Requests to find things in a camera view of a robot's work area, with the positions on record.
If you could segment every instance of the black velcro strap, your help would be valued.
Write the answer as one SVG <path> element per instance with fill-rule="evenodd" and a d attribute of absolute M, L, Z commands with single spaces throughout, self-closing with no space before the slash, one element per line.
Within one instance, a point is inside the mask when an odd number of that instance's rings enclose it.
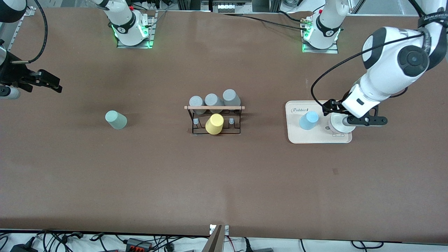
<path fill-rule="evenodd" d="M 448 12 L 446 11 L 434 12 L 419 18 L 418 27 L 420 28 L 432 22 L 439 22 L 446 20 L 448 20 Z"/>
<path fill-rule="evenodd" d="M 340 28 L 340 26 L 336 27 L 336 28 L 328 28 L 326 26 L 324 26 L 321 22 L 320 22 L 320 16 L 317 17 L 316 19 L 316 25 L 317 28 L 323 33 L 324 37 L 331 37 L 333 36 Z"/>
<path fill-rule="evenodd" d="M 108 2 L 109 2 L 109 0 L 103 0 L 100 4 L 97 4 L 96 6 L 102 10 L 109 10 L 109 8 L 106 7 Z"/>
<path fill-rule="evenodd" d="M 132 13 L 132 17 L 127 23 L 120 25 L 120 26 L 118 26 L 116 24 L 112 24 L 112 26 L 115 28 L 116 31 L 118 31 L 121 34 L 126 34 L 126 33 L 128 33 L 128 30 L 134 26 L 135 20 L 137 18 L 135 17 L 135 14 L 133 12 L 131 12 L 131 13 Z"/>

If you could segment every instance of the white floor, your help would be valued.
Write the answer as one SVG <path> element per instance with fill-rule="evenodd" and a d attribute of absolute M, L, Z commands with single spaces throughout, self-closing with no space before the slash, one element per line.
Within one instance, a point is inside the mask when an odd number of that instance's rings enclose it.
<path fill-rule="evenodd" d="M 15 244 L 25 244 L 33 234 L 9 234 L 8 242 L 5 247 L 1 250 L 3 252 L 10 251 L 13 245 Z M 69 239 L 67 245 L 73 250 L 73 252 L 103 252 L 104 249 L 101 247 L 99 241 L 90 241 L 92 235 L 84 235 L 82 239 L 77 239 L 72 237 Z M 131 235 L 120 235 L 121 239 L 129 239 L 136 238 L 142 241 L 144 240 L 152 240 L 153 236 L 131 236 Z M 46 243 L 49 243 L 51 236 L 46 236 Z M 246 243 L 245 240 L 241 237 L 232 237 L 232 239 L 236 239 L 233 241 L 233 245 L 235 247 L 235 251 L 242 250 L 246 251 Z M 105 235 L 102 238 L 104 242 L 104 246 L 109 251 L 125 251 L 126 245 L 124 245 L 121 241 L 119 241 L 113 235 Z M 223 252 L 233 252 L 233 248 L 228 242 L 227 238 L 224 243 L 224 251 Z M 249 238 L 251 247 L 253 250 L 262 249 L 262 248 L 272 248 L 274 252 L 303 252 L 300 246 L 300 240 L 298 239 L 267 239 L 267 238 Z M 4 239 L 0 240 L 0 246 L 3 244 Z M 182 238 L 176 242 L 174 242 L 175 252 L 186 252 L 194 250 L 196 252 L 202 251 L 205 243 L 207 242 L 206 238 L 197 238 L 197 239 L 189 239 Z M 37 249 L 39 252 L 44 251 L 42 246 L 42 241 L 39 239 L 35 239 L 33 243 L 33 248 Z M 334 241 L 334 240 L 303 240 L 303 244 L 306 252 L 363 252 L 362 250 L 354 248 L 349 241 Z M 374 247 L 379 245 L 379 243 L 365 243 L 368 247 Z M 51 251 L 55 251 L 56 244 L 52 247 Z M 64 252 L 65 249 L 63 246 L 59 246 L 59 252 Z M 406 243 L 385 243 L 382 248 L 379 249 L 370 249 L 370 252 L 448 252 L 448 246 L 445 245 L 425 245 L 425 244 L 406 244 Z"/>

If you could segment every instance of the black wire rack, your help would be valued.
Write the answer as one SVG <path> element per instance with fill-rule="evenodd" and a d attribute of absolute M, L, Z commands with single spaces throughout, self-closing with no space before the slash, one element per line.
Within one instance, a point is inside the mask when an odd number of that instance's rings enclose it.
<path fill-rule="evenodd" d="M 241 113 L 245 109 L 244 106 L 185 106 L 184 109 L 188 111 L 191 119 L 191 133 L 194 135 L 208 134 L 205 129 L 205 124 L 212 113 L 210 110 L 222 110 L 218 114 L 224 117 L 224 125 L 221 134 L 241 134 Z M 195 110 L 206 110 L 203 114 L 196 114 Z"/>

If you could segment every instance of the white tray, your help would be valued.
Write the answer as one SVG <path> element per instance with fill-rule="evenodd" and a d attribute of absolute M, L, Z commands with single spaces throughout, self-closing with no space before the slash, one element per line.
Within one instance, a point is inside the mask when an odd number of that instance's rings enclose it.
<path fill-rule="evenodd" d="M 350 143 L 352 133 L 334 133 L 328 127 L 330 115 L 323 116 L 322 107 L 313 100 L 291 100 L 286 103 L 286 124 L 291 143 Z M 319 121 L 311 130 L 304 130 L 299 125 L 300 117 L 309 111 L 319 115 Z"/>

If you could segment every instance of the blue cup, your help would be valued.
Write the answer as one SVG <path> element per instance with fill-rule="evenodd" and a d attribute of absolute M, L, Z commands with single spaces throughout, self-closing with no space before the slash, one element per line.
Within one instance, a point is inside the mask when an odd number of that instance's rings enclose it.
<path fill-rule="evenodd" d="M 318 120 L 319 115 L 314 111 L 309 111 L 300 118 L 299 125 L 304 130 L 311 130 L 314 126 L 316 126 Z"/>

